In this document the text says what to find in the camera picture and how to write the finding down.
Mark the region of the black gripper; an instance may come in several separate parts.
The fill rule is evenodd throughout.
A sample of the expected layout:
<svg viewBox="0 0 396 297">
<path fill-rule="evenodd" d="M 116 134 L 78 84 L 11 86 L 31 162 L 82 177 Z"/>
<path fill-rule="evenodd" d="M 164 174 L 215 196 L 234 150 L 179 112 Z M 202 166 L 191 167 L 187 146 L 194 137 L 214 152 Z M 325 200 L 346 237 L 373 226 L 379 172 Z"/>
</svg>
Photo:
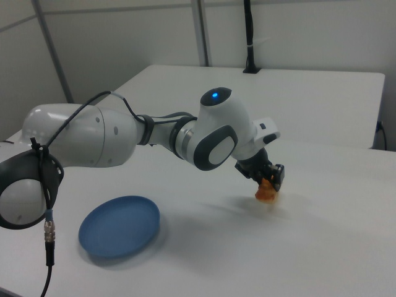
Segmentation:
<svg viewBox="0 0 396 297">
<path fill-rule="evenodd" d="M 262 180 L 269 180 L 275 191 L 279 191 L 285 177 L 285 167 L 282 164 L 272 164 L 266 149 L 260 149 L 253 157 L 238 160 L 235 168 L 247 179 L 253 179 L 259 186 Z"/>
</svg>

